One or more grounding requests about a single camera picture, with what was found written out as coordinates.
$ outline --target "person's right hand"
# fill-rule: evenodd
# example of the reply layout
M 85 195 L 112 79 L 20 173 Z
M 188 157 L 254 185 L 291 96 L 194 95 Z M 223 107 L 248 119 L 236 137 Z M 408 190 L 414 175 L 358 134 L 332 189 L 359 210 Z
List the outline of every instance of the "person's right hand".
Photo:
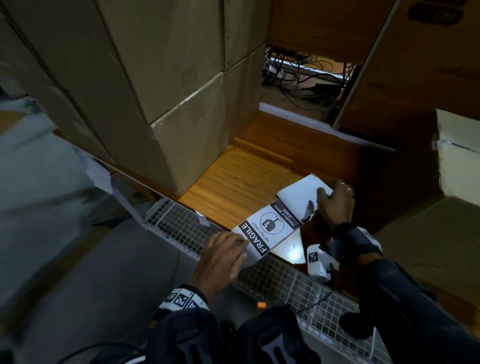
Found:
M 237 277 L 247 257 L 245 249 L 249 243 L 231 231 L 213 234 L 208 239 L 190 284 L 201 290 L 209 301 Z
M 327 195 L 323 188 L 317 190 L 318 212 L 333 229 L 342 222 L 352 220 L 355 199 L 353 189 L 342 181 L 335 181 L 333 192 Z

